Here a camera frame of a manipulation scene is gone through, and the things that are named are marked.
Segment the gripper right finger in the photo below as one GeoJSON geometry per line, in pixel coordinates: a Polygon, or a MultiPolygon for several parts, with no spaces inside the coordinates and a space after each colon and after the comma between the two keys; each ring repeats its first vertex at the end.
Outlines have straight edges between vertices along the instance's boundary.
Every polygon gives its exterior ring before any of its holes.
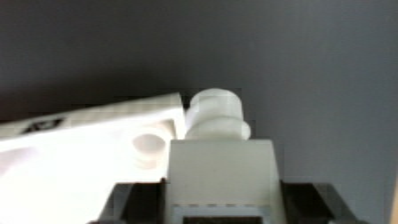
{"type": "Polygon", "coordinates": [[[281,183],[288,224],[369,224],[329,183],[281,183]]]}

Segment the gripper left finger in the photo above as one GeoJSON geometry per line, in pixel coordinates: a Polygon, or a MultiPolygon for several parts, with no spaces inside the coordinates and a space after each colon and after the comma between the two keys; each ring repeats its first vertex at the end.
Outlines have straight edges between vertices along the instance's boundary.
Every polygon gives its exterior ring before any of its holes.
{"type": "Polygon", "coordinates": [[[165,183],[117,184],[87,224],[165,224],[165,183]]]}

